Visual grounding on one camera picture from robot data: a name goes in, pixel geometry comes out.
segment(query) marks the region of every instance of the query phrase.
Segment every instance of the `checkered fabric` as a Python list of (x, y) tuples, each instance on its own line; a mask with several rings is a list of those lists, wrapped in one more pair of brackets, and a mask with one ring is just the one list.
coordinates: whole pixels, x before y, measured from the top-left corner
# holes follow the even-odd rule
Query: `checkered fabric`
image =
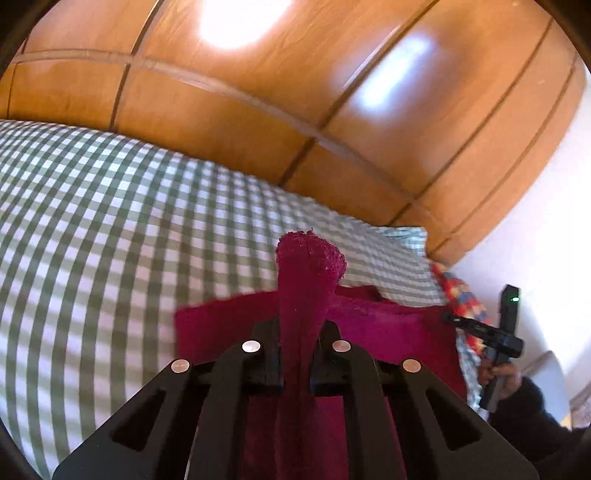
[(375, 231), (388, 238), (395, 238), (400, 245), (412, 250), (419, 257), (426, 257), (425, 246), (427, 245), (427, 229), (422, 226), (389, 226), (375, 227)]
[[(472, 293), (470, 287), (461, 279), (457, 278), (447, 267), (441, 263), (432, 262), (431, 269), (439, 282), (443, 294), (447, 299), (447, 305), (455, 315), (471, 318), (490, 324), (484, 305)], [(457, 351), (460, 355), (460, 366), (464, 373), (464, 379), (468, 387), (468, 403), (475, 410), (479, 409), (480, 393), (482, 387), (478, 383), (478, 366), (480, 365), (479, 353), (482, 351), (483, 343), (477, 337), (465, 335), (458, 330)]]
[(173, 359), (178, 307), (275, 289), (280, 236), (308, 229), (344, 253), (342, 284), (445, 303), (426, 259), (311, 199), (120, 135), (0, 122), (0, 417), (32, 466), (50, 478)]

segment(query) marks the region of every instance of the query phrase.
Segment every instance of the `cloth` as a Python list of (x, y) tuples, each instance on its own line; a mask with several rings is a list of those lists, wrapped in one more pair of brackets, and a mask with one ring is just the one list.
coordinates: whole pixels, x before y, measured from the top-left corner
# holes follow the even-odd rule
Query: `cloth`
[(343, 285), (445, 304), (426, 259), (312, 199), (110, 132), (0, 121), (0, 417), (41, 477), (174, 358), (179, 307), (276, 290), (279, 238), (308, 229), (345, 255)]
[(560, 426), (545, 410), (541, 390), (528, 377), (517, 392), (499, 402), (489, 422), (533, 463), (540, 480), (589, 477), (591, 430)]
[(417, 358), (466, 398), (455, 329), (441, 321), (443, 307), (404, 307), (378, 298), (375, 289), (337, 289), (345, 259), (311, 232), (286, 234), (277, 263), (278, 291), (186, 308), (175, 316), (179, 356), (205, 362), (247, 340), (257, 321), (279, 315), (284, 392), (279, 399), (251, 401), (244, 478), (348, 478), (342, 400), (314, 399), (307, 388), (312, 351), (327, 318), (343, 338), (375, 358)]
[[(443, 290), (443, 294), (446, 296), (447, 305), (454, 315), (478, 320), (487, 325), (491, 323), (484, 305), (476, 298), (476, 295), (471, 292), (470, 287), (463, 280), (457, 278), (441, 263), (432, 262), (431, 269)], [(466, 339), (468, 345), (476, 353), (482, 351), (484, 344), (481, 339), (472, 335), (466, 335)]]

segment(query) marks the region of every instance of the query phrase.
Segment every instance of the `black controller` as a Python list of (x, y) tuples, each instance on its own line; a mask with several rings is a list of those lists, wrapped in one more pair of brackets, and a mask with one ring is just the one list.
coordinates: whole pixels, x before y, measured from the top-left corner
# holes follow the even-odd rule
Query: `black controller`
[[(523, 352), (523, 340), (517, 338), (517, 311), (519, 306), (519, 289), (512, 285), (506, 285), (501, 292), (501, 305), (499, 307), (499, 326), (492, 327), (473, 319), (459, 317), (453, 313), (446, 313), (443, 320), (455, 325), (471, 335), (483, 340), (486, 345), (485, 358), (492, 361), (493, 365), (508, 362), (511, 358), (519, 358)], [(483, 389), (480, 406), (491, 413), (496, 411), (499, 394), (505, 383), (504, 377), (494, 378)]]

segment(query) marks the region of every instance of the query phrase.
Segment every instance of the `red towel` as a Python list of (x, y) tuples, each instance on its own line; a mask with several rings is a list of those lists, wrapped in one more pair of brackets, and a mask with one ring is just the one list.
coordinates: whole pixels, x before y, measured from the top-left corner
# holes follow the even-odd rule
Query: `red towel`
[(278, 291), (213, 301), (175, 316), (179, 356), (206, 362), (247, 340), (256, 322), (279, 315), (284, 393), (249, 403), (243, 478), (348, 478), (342, 400), (315, 399), (307, 389), (314, 343), (325, 319), (377, 359), (417, 358), (466, 398), (455, 329), (440, 321), (442, 307), (404, 307), (384, 300), (375, 287), (338, 287), (345, 258), (311, 232), (284, 235), (277, 264)]

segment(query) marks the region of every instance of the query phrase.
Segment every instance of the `wooden wall panel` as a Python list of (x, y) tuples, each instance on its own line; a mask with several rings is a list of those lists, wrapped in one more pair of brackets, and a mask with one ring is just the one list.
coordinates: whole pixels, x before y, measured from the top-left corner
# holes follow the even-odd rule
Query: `wooden wall panel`
[(123, 65), (84, 60), (20, 63), (9, 116), (106, 130), (123, 71)]
[(328, 130), (419, 193), (499, 102), (548, 22), (533, 2), (440, 1)]
[(586, 86), (585, 70), (583, 62), (578, 59), (563, 97), (534, 145), (514, 165), (511, 174), (491, 193), (486, 203), (476, 209), (457, 230), (458, 240), (467, 249), (474, 248), (509, 213), (546, 166), (579, 105)]
[(315, 145), (285, 184), (290, 192), (316, 198), (344, 215), (384, 225), (404, 205), (404, 199), (382, 180)]
[(444, 265), (454, 265), (466, 255), (466, 248), (457, 237), (448, 238), (437, 250), (429, 253), (429, 258)]
[(57, 48), (131, 52), (156, 0), (61, 0), (35, 26), (26, 52)]
[(8, 117), (8, 99), (10, 98), (13, 74), (14, 65), (10, 65), (4, 72), (4, 75), (0, 77), (0, 118)]
[[(228, 4), (228, 0), (171, 0), (145, 41), (145, 55), (218, 78), (313, 122), (322, 118), (384, 39), (427, 3), (294, 0), (259, 39), (242, 48), (224, 49), (199, 36), (201, 22), (211, 18), (206, 8), (215, 2)], [(218, 29), (229, 25), (241, 30), (245, 23), (256, 23), (257, 17), (249, 17), (249, 2), (232, 5), (225, 9), (226, 25), (220, 23)], [(234, 10), (240, 11), (238, 18), (230, 13)], [(234, 20), (239, 22), (232, 27)]]
[(0, 80), (0, 116), (118, 131), (423, 225), (453, 263), (550, 158), (582, 94), (575, 57), (534, 0), (62, 0)]
[(274, 183), (306, 140), (237, 100), (135, 69), (121, 97), (116, 130)]
[[(503, 105), (420, 199), (449, 230), (456, 229), (486, 199), (550, 113), (575, 58), (574, 47), (560, 41), (563, 35), (553, 24)], [(399, 221), (413, 222), (413, 211)]]

